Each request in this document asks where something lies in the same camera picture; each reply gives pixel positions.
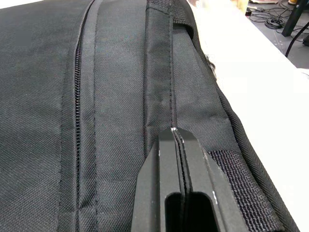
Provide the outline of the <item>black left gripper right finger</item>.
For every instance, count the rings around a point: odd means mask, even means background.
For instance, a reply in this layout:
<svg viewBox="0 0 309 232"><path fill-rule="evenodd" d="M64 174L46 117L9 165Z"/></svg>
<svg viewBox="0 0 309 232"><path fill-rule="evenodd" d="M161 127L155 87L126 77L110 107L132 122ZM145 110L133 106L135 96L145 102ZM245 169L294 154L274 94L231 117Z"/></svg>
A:
<svg viewBox="0 0 309 232"><path fill-rule="evenodd" d="M189 131L176 129L186 183L185 232L246 232L228 179Z"/></svg>

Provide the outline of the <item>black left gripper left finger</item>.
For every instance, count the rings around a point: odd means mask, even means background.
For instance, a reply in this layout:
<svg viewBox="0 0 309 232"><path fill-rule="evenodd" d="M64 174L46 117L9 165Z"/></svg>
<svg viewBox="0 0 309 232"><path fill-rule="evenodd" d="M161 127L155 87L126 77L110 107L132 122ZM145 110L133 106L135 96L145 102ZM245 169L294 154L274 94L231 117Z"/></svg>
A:
<svg viewBox="0 0 309 232"><path fill-rule="evenodd" d="M131 231L186 231L182 164L185 132L181 128L168 128L155 139L138 174Z"/></svg>

